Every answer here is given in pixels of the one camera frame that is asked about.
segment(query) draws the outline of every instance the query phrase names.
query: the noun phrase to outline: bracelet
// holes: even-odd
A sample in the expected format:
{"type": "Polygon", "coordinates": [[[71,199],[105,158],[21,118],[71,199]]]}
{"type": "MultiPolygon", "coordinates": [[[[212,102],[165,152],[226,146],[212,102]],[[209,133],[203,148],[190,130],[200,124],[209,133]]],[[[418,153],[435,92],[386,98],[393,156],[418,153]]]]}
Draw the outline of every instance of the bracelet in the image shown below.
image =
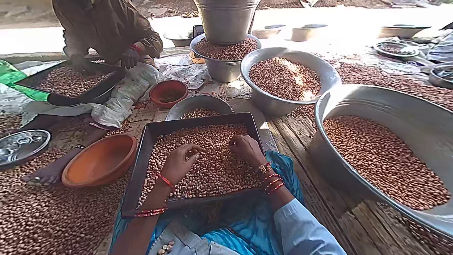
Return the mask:
{"type": "Polygon", "coordinates": [[[171,184],[171,182],[170,182],[169,180],[167,180],[167,178],[163,177],[160,173],[157,173],[157,178],[158,178],[158,179],[161,178],[165,183],[168,184],[168,186],[170,186],[170,188],[171,188],[172,190],[176,190],[176,189],[174,188],[173,184],[171,184]]]}
{"type": "Polygon", "coordinates": [[[269,188],[270,186],[272,186],[272,184],[274,184],[278,181],[283,182],[283,180],[281,178],[275,179],[275,180],[271,181],[264,190],[267,190],[267,188],[269,188]]]}
{"type": "Polygon", "coordinates": [[[135,44],[131,44],[131,45],[129,45],[128,48],[134,49],[138,54],[140,54],[140,47],[139,46],[137,46],[135,44]]]}
{"type": "Polygon", "coordinates": [[[75,148],[85,149],[86,146],[83,146],[82,144],[76,144],[76,147],[75,147],[75,148]]]}
{"type": "Polygon", "coordinates": [[[272,162],[267,162],[266,164],[259,166],[258,169],[262,174],[266,174],[267,172],[272,170],[272,168],[270,167],[271,164],[272,162]]]}
{"type": "Polygon", "coordinates": [[[267,193],[264,192],[266,195],[270,195],[272,192],[278,190],[281,186],[284,185],[284,182],[280,183],[279,185],[275,186],[273,189],[271,189],[270,191],[268,191],[267,193]]]}
{"type": "Polygon", "coordinates": [[[269,178],[272,178],[272,177],[279,177],[279,176],[280,176],[280,174],[278,174],[278,173],[271,174],[271,175],[269,175],[268,177],[264,178],[264,181],[267,180],[267,179],[269,179],[269,178]]]}
{"type": "Polygon", "coordinates": [[[127,218],[137,218],[137,217],[148,217],[153,215],[158,215],[166,212],[168,207],[154,209],[154,210],[143,210],[143,211],[127,211],[122,214],[123,217],[127,218]]]}

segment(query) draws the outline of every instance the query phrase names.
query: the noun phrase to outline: black tray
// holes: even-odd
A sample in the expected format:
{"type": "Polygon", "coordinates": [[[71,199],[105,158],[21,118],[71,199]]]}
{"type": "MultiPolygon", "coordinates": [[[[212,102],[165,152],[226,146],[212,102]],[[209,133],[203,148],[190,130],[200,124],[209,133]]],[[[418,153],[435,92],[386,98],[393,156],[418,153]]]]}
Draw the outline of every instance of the black tray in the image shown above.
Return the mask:
{"type": "Polygon", "coordinates": [[[41,72],[35,73],[25,79],[22,79],[16,82],[17,85],[21,85],[27,88],[39,90],[45,93],[49,93],[49,97],[47,101],[53,105],[57,106],[68,106],[74,105],[78,103],[94,103],[93,99],[102,95],[109,89],[111,89],[117,82],[121,81],[121,79],[125,76],[125,70],[121,67],[117,66],[110,66],[105,64],[98,64],[98,63],[88,63],[94,70],[103,72],[103,73],[110,73],[113,74],[108,77],[107,79],[101,81],[98,85],[92,87],[91,89],[87,90],[85,93],[80,94],[77,98],[71,98],[67,96],[60,95],[58,93],[49,92],[45,89],[37,88],[41,84],[41,81],[50,73],[50,71],[60,68],[60,67],[71,67],[72,63],[70,60],[64,61],[60,64],[52,66],[48,69],[45,69],[41,72]]]}
{"type": "MultiPolygon", "coordinates": [[[[146,170],[149,163],[151,151],[157,141],[157,137],[163,134],[170,134],[181,128],[192,128],[198,126],[215,125],[215,124],[233,124],[244,123],[248,129],[249,135],[258,141],[261,151],[261,145],[258,131],[253,121],[251,113],[233,113],[218,115],[204,118],[182,119],[172,121],[162,121],[148,123],[144,128],[140,138],[138,153],[135,158],[135,165],[132,171],[132,176],[127,185],[126,193],[124,195],[123,204],[121,206],[121,215],[128,211],[135,211],[138,206],[138,201],[143,190],[143,183],[146,178],[146,170]]],[[[260,194],[258,188],[245,189],[241,191],[231,192],[222,196],[210,197],[195,197],[195,198],[171,198],[167,201],[169,210],[179,209],[186,206],[197,206],[209,202],[218,202],[226,199],[233,199],[244,196],[252,196],[260,194]]]]}

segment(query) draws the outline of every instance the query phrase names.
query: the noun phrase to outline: green cloth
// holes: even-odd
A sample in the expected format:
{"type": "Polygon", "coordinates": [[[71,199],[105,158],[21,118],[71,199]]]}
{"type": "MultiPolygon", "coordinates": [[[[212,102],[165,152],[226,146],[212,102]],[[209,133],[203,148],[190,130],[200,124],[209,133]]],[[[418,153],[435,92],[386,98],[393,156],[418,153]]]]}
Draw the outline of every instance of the green cloth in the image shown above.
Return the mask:
{"type": "Polygon", "coordinates": [[[18,82],[24,78],[27,78],[26,74],[17,70],[10,63],[0,59],[0,83],[24,93],[27,97],[33,100],[47,101],[47,96],[49,95],[48,93],[15,84],[15,82],[18,82]]]}

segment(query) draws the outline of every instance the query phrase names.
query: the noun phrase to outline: light blue sleeve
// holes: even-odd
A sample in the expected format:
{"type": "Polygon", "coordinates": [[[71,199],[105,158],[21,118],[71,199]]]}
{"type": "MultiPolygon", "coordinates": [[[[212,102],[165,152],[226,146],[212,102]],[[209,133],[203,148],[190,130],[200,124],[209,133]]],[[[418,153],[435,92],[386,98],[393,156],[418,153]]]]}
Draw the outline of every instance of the light blue sleeve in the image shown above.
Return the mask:
{"type": "Polygon", "coordinates": [[[295,198],[275,212],[274,221],[285,255],[346,254],[335,237],[295,198]]]}

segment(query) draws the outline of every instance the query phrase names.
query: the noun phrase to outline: red bowl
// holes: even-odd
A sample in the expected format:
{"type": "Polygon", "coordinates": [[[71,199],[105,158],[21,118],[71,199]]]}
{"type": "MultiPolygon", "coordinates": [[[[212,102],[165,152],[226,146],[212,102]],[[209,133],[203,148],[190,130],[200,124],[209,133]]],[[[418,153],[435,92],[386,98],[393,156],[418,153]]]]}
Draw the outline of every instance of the red bowl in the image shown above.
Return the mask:
{"type": "Polygon", "coordinates": [[[70,188],[114,182],[134,163],[136,152],[137,139],[132,135],[104,138],[77,154],[63,170],[61,180],[70,188]]]}
{"type": "Polygon", "coordinates": [[[158,107],[171,108],[177,102],[183,100],[187,97],[189,88],[187,85],[180,81],[163,81],[159,82],[152,90],[149,92],[149,98],[153,101],[158,107]],[[178,100],[173,102],[163,103],[161,100],[171,94],[181,95],[178,100]]]}

